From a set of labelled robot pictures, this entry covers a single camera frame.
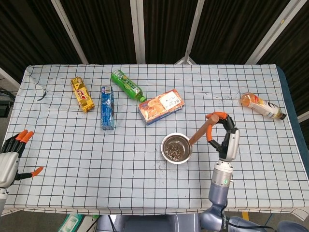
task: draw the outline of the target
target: blue toothpaste box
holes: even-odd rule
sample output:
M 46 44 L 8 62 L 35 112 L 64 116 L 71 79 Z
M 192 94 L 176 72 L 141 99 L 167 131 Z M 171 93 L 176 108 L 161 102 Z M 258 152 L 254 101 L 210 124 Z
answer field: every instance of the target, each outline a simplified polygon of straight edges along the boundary
M 111 86 L 102 86 L 101 125 L 104 130 L 114 129 L 114 92 Z

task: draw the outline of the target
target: floor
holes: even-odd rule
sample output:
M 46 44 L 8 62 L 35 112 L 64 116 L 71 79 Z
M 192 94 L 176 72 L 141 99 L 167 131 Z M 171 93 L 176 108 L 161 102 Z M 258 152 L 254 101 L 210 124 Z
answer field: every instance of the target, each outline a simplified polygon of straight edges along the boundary
M 7 89 L 14 94 L 17 93 L 17 89 L 5 79 L 1 79 L 1 77 L 0 87 Z M 0 119 L 0 144 L 3 143 L 8 124 L 9 117 Z M 241 217 L 241 213 L 238 212 L 227 212 L 227 215 L 229 217 Z M 65 216 L 65 214 L 18 211 L 1 218 L 0 232 L 57 232 Z M 249 219 L 259 225 L 265 225 L 268 221 L 267 225 L 273 228 L 276 228 L 281 220 L 295 221 L 304 225 L 306 228 L 309 228 L 309 217 L 305 221 L 301 221 L 292 214 L 273 214 L 270 216 L 270 214 L 267 213 L 249 213 Z

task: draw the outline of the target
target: green tea bottle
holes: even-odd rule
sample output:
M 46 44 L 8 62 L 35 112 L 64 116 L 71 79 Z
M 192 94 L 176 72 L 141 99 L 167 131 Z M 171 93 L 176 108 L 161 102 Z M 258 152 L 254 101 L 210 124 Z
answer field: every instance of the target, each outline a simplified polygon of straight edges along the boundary
M 146 101 L 141 88 L 131 81 L 121 70 L 116 70 L 111 75 L 111 80 L 114 81 L 130 98 Z

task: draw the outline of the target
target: orange juice bottle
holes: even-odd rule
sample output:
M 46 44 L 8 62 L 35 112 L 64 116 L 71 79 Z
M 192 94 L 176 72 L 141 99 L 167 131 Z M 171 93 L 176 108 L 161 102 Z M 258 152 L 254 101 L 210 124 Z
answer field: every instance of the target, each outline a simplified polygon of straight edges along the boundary
M 241 96 L 240 103 L 243 106 L 250 107 L 260 114 L 269 118 L 279 118 L 284 120 L 286 114 L 282 113 L 281 109 L 273 103 L 264 101 L 253 93 L 245 93 Z

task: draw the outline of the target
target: table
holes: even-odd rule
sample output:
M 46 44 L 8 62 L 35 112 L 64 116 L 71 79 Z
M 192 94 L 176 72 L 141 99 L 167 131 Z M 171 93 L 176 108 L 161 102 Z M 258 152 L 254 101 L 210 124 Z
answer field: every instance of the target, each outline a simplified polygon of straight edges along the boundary
M 117 69 L 138 83 L 147 98 L 176 88 L 185 107 L 145 126 L 137 101 L 110 82 L 111 72 Z M 200 213 L 211 205 L 208 193 L 218 153 L 202 138 L 187 163 L 173 165 L 164 160 L 160 145 L 172 132 L 192 136 L 204 123 L 205 114 L 225 111 L 241 134 L 227 210 L 292 212 L 305 219 L 309 212 L 306 154 L 296 144 L 299 134 L 294 136 L 293 129 L 297 124 L 291 126 L 295 111 L 293 105 L 285 106 L 291 97 L 282 94 L 286 81 L 280 82 L 278 72 L 275 65 L 27 67 L 6 138 L 24 128 L 33 130 L 19 172 L 32 172 L 39 166 L 44 170 L 9 188 L 4 213 L 20 209 L 123 215 Z M 95 104 L 87 114 L 79 109 L 72 92 L 70 79 L 76 76 L 83 78 Z M 110 84 L 115 129 L 104 131 L 100 89 Z M 272 120 L 243 108 L 239 98 L 246 91 L 288 110 L 287 118 Z M 221 142 L 224 135 L 217 125 L 214 138 Z

